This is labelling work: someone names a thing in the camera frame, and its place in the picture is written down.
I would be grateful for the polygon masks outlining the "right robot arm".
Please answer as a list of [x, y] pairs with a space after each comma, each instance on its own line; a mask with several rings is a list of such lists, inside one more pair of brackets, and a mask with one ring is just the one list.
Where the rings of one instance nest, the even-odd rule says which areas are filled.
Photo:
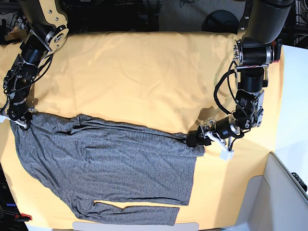
[[27, 100], [31, 87], [50, 68], [69, 29], [61, 0], [21, 0], [19, 5], [30, 23], [30, 31], [3, 80], [6, 102], [0, 110], [0, 120], [8, 119], [27, 130], [34, 111]]

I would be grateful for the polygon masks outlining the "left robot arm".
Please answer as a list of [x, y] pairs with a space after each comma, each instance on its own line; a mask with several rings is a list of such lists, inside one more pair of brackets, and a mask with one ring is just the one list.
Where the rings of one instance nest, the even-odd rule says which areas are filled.
[[[234, 141], [242, 138], [252, 128], [259, 127], [264, 114], [264, 88], [268, 86], [268, 67], [281, 56], [282, 42], [278, 39], [289, 12], [292, 0], [255, 0], [248, 28], [234, 45], [234, 58], [228, 71], [214, 88], [214, 101], [227, 117], [219, 121], [210, 119], [186, 138], [189, 147], [209, 146], [217, 142], [230, 152]], [[237, 92], [231, 94], [235, 110], [229, 111], [218, 99], [222, 83], [235, 75]]]

